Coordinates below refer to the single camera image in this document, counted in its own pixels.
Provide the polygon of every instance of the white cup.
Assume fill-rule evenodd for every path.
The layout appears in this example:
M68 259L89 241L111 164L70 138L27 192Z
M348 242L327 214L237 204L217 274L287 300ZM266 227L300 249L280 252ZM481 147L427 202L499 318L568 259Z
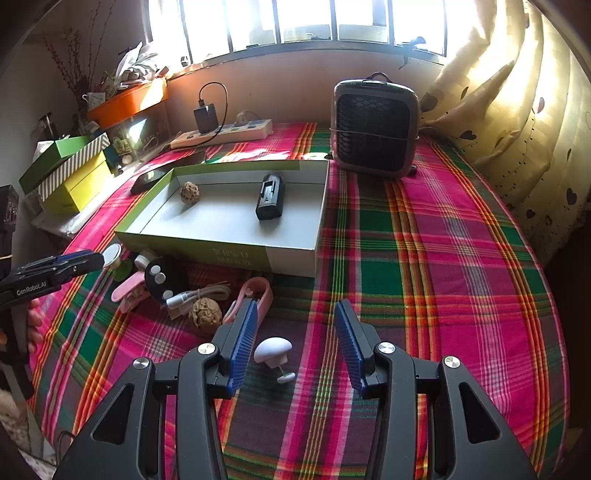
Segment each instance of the white cup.
M88 110L98 107L101 103L105 103L106 94L104 92L92 92L82 95L82 99L88 103Z

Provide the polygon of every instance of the metal screw cap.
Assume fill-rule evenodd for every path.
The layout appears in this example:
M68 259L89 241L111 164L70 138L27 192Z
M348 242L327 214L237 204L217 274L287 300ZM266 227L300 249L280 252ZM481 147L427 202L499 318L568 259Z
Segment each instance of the metal screw cap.
M150 364L150 360L144 356L141 356L141 357L136 358L134 360L134 368L137 368L138 370L142 370L143 368L146 368L149 364Z
M202 343L197 347L197 351L202 355L209 355L213 353L216 349L216 346L213 343Z
M382 342L378 345L378 350L382 353L394 353L396 347L390 342Z
M443 363L445 363L449 368L457 368L460 366L461 362L459 358L455 356L447 356L443 359Z

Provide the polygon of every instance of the curtain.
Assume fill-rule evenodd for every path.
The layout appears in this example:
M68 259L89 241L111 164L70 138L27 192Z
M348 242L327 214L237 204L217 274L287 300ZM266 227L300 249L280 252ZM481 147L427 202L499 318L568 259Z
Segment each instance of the curtain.
M467 42L422 98L421 127L464 152L546 265L587 205L591 84L533 4L470 1Z

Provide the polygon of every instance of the walnut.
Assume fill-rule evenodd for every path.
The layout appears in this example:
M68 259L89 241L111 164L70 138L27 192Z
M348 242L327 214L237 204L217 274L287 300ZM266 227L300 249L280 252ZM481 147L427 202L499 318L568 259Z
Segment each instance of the walnut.
M222 309L215 300L199 299L189 312L189 318L200 335L213 335L222 324Z
M200 196L199 187L190 181L181 187L181 200L187 205L195 205Z

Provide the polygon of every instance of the pink clip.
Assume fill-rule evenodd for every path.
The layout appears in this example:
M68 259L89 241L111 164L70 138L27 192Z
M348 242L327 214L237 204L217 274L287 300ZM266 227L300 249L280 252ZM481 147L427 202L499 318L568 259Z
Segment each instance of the pink clip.
M256 303L256 309L258 311L257 327L260 326L261 322L267 315L269 308L271 307L271 303L273 302L273 291L271 290L269 281L263 277L252 277L244 283L244 285L240 289L240 293L238 294L236 302L224 317L223 322L232 322L236 317L236 314L238 313L240 306L242 305L242 301L245 298L251 297L256 293L261 294L261 298Z
M144 281L144 272L137 271L114 289L111 301L119 304L122 313L128 313L150 296Z

